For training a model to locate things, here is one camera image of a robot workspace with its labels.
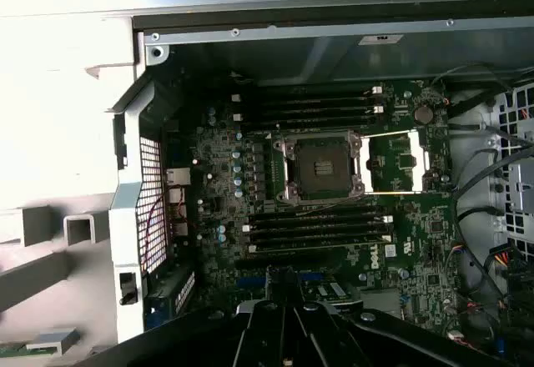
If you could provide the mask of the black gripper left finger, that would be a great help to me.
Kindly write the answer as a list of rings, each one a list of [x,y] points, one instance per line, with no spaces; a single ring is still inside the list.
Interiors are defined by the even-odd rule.
[[[292,268],[269,267],[265,298],[235,314],[198,309],[88,357],[78,366],[281,366]]]

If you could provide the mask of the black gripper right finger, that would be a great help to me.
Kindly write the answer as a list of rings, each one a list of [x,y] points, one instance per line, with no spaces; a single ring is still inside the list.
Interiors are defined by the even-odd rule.
[[[323,366],[508,366],[506,361],[440,337],[376,309],[343,316],[308,301],[300,276],[284,269],[285,306]]]

